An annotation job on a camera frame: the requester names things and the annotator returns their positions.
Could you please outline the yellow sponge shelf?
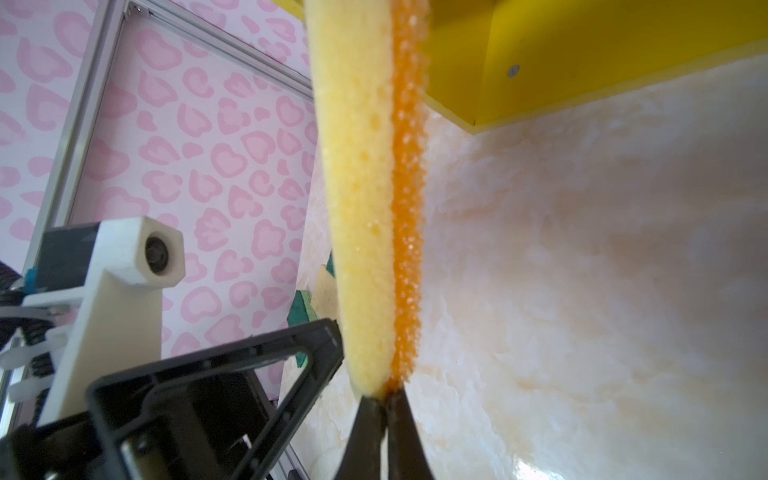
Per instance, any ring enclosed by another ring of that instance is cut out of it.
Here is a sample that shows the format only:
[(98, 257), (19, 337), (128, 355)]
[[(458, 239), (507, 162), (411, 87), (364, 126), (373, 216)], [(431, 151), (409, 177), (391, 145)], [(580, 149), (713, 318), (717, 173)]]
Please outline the yellow sponge shelf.
[(377, 399), (404, 386), (418, 355), (429, 12), (304, 5), (347, 369)]

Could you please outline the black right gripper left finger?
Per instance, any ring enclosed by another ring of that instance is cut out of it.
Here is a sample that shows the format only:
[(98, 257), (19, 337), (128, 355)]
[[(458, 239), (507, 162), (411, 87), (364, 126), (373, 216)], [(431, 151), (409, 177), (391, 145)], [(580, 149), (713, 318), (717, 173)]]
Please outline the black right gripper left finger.
[(381, 445), (386, 427), (384, 404), (363, 396), (335, 480), (380, 479)]

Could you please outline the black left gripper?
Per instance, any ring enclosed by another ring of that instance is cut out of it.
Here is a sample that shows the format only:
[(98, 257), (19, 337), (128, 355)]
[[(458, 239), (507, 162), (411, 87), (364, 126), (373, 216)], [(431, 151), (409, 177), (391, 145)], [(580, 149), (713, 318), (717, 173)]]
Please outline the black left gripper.
[[(256, 370), (307, 359), (277, 406)], [(102, 377), (87, 410), (1, 440), (4, 479), (264, 479), (344, 358), (323, 319)]]

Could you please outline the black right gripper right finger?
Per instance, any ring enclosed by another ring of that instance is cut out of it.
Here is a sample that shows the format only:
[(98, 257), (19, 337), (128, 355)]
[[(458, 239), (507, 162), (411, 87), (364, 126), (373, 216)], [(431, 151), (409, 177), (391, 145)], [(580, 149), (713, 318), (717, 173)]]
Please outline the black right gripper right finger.
[(386, 399), (388, 479), (433, 480), (404, 388)]

